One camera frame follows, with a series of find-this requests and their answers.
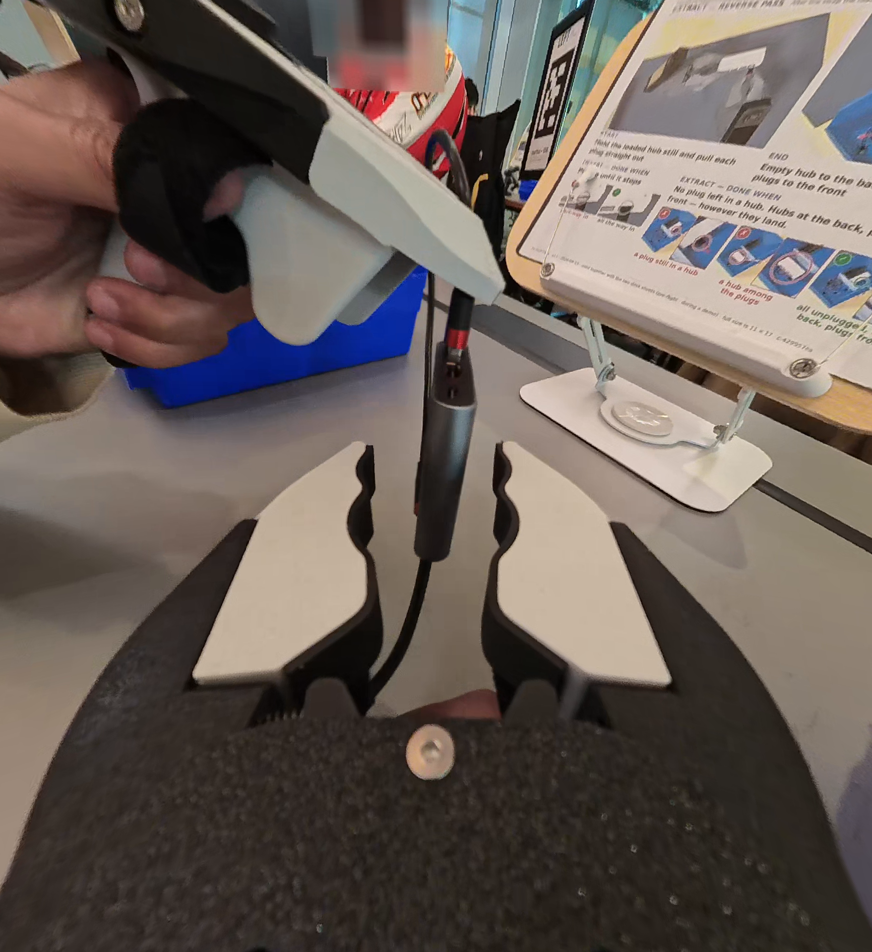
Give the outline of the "blue storage bin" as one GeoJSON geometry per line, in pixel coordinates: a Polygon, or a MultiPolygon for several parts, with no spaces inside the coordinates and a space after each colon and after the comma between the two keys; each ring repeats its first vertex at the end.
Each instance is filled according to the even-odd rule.
{"type": "Polygon", "coordinates": [[[401,357],[410,348],[427,275],[415,268],[365,322],[335,322],[308,345],[285,344],[251,321],[235,327],[227,347],[209,358],[162,369],[126,368],[122,375],[130,390],[150,394],[166,409],[180,409],[401,357]]]}

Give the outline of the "person's left hand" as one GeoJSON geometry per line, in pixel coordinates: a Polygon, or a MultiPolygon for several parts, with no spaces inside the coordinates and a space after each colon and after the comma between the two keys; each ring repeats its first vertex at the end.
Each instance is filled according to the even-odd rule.
{"type": "Polygon", "coordinates": [[[133,242],[131,281],[100,274],[112,152],[138,105],[131,78],[101,60],[0,86],[0,360],[103,351],[172,367],[253,319],[248,289],[211,292],[133,242]]]}

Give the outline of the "black-white marker sign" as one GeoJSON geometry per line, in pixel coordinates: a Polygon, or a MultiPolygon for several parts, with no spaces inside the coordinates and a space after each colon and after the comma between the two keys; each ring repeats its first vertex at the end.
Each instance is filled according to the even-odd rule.
{"type": "Polygon", "coordinates": [[[521,181],[539,180],[557,147],[593,5],[593,1],[580,2],[551,31],[532,122],[528,127],[519,176],[521,181]]]}

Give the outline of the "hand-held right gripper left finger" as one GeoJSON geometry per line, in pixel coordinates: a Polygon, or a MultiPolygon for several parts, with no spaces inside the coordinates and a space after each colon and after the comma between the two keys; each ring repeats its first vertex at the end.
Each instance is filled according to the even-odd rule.
{"type": "Polygon", "coordinates": [[[382,649],[373,446],[351,443],[259,513],[192,678],[203,686],[366,688],[382,649]]]}

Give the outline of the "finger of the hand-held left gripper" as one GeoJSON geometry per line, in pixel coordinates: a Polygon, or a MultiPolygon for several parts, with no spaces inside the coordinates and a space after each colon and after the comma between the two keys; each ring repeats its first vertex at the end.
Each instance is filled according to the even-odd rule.
{"type": "Polygon", "coordinates": [[[493,303],[503,289],[482,220],[404,149],[333,92],[309,170],[313,190],[380,244],[493,303]]]}

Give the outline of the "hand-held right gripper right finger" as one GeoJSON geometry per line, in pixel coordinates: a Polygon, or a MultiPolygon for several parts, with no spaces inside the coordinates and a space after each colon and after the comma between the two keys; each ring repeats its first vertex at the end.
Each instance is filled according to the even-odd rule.
{"type": "Polygon", "coordinates": [[[609,517],[514,441],[495,448],[485,657],[513,686],[667,688],[672,677],[609,517]]]}

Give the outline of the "person's left forearm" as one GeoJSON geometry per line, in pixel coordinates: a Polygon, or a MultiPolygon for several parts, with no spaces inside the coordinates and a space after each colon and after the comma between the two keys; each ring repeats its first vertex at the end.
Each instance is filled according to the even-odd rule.
{"type": "Polygon", "coordinates": [[[114,373],[100,355],[0,359],[0,445],[87,409],[114,373]]]}

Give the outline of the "grey usb hub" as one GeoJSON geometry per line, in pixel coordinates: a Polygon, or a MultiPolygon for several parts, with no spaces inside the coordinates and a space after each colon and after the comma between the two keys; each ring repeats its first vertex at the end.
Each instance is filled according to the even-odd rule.
{"type": "Polygon", "coordinates": [[[439,343],[431,364],[417,468],[414,551],[419,566],[397,640],[370,681],[374,705],[406,656],[426,600],[432,566],[450,554],[477,411],[467,349],[439,343]]]}

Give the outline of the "black yellow-trimmed jacket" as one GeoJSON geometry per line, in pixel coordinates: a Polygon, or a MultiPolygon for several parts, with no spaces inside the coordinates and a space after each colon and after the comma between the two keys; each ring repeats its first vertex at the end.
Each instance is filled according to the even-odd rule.
{"type": "Polygon", "coordinates": [[[465,86],[467,119],[461,157],[470,185],[469,206],[483,222],[493,253],[500,258],[505,196],[502,170],[521,101],[482,116],[477,114],[475,82],[466,77],[465,86]]]}

